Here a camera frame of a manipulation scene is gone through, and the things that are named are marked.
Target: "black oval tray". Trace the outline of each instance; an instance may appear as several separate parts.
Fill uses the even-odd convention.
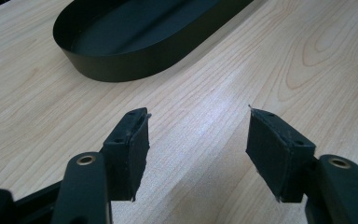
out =
[[[92,79],[152,76],[184,58],[252,0],[75,0],[53,36]]]

